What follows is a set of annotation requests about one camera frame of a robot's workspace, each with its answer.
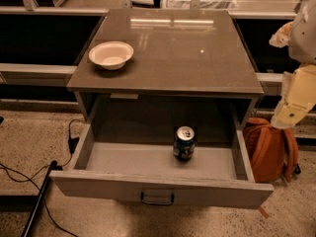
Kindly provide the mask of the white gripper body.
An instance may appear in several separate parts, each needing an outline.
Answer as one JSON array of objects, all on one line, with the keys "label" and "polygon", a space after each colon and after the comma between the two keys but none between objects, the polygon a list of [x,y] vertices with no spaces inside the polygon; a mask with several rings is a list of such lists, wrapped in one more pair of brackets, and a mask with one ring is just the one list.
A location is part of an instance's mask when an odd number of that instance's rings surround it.
[{"label": "white gripper body", "polygon": [[288,51],[300,63],[316,63],[316,0],[301,5],[291,27]]}]

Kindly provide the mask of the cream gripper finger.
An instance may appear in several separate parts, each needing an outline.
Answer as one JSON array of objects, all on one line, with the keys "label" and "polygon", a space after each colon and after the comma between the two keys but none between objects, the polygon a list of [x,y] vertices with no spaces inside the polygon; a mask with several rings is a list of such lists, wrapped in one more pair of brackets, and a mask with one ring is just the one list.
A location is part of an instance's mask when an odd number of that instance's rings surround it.
[{"label": "cream gripper finger", "polygon": [[281,100],[277,103],[271,125],[295,127],[316,105],[316,65],[301,64],[293,73],[284,72]]},{"label": "cream gripper finger", "polygon": [[269,44],[278,48],[287,46],[290,41],[292,24],[293,22],[288,22],[280,27],[270,38]]}]

